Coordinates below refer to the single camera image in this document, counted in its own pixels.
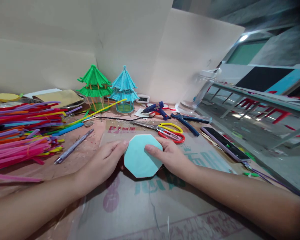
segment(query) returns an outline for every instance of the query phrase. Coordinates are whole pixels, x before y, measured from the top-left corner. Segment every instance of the hot glue gun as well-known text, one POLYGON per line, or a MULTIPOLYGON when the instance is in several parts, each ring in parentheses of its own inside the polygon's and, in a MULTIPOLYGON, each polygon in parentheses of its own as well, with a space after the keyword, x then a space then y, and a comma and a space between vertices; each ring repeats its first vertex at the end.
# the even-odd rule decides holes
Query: hot glue gun
POLYGON ((163 120, 168 120, 171 119, 171 117, 169 117, 164 110, 162 110, 163 108, 163 102, 159 102, 159 104, 153 104, 149 107, 147 107, 146 109, 144 109, 141 113, 150 113, 150 112, 155 112, 155 115, 162 115, 163 116, 163 120))

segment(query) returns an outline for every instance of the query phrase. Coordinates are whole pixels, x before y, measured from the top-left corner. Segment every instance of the light blue octagon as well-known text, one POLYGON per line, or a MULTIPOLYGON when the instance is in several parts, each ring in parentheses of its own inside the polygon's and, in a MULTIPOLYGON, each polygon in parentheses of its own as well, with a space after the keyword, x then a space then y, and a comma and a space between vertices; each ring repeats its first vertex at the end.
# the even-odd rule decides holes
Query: light blue octagon
POLYGON ((144 150, 147 144, 151 144, 162 150, 161 144, 154 136, 140 134, 135 135, 130 140, 124 154, 124 165, 136 178, 153 177, 162 166, 162 162, 144 150))

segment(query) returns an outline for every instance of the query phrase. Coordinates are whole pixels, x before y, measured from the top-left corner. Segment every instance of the black cable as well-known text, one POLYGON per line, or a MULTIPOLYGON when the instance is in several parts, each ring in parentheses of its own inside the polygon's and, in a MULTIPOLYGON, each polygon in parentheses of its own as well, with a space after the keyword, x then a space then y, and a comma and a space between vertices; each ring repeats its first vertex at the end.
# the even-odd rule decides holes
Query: black cable
POLYGON ((153 118, 154 116, 150 116, 150 117, 139 117, 139 118, 135 118, 135 119, 132 119, 132 120, 129 120, 129 119, 123 119, 123 118, 110 118, 110 117, 95 117, 95 118, 107 118, 107 119, 113 119, 113 120, 135 121, 135 120, 139 120, 139 119, 142 119, 142 118, 153 118))

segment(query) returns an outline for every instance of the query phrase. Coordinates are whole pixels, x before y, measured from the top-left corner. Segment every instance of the blue pliers handle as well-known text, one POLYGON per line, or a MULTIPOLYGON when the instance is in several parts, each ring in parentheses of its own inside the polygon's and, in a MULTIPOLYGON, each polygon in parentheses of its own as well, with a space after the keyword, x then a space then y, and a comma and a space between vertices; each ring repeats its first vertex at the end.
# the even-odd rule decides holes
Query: blue pliers handle
POLYGON ((194 117, 189 117, 189 116, 183 116, 181 114, 174 115, 173 113, 171 113, 170 116, 172 118, 178 119, 178 121, 181 122, 183 125, 185 125, 190 130, 190 132, 192 132, 193 135, 195 135, 196 137, 198 137, 200 135, 199 132, 190 123, 188 123, 186 120, 194 121, 194 122, 209 123, 209 121, 207 121, 207 120, 194 118, 194 117))

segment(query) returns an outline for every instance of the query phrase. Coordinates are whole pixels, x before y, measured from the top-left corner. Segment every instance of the yellow scissors handle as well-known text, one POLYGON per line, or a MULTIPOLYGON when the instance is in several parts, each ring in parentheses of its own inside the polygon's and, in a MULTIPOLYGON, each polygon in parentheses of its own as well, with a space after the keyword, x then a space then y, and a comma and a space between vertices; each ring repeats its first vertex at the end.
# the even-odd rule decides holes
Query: yellow scissors handle
POLYGON ((176 132, 176 133, 181 133, 181 134, 183 133, 183 130, 179 126, 177 126, 177 125, 175 125, 173 123, 160 123, 158 125, 158 127, 162 127, 162 128, 164 128, 164 129, 166 129, 166 130, 168 130, 170 132, 176 132), (168 128, 168 127, 166 127, 166 125, 175 127, 178 131, 174 130, 174 129, 171 129, 171 128, 168 128))

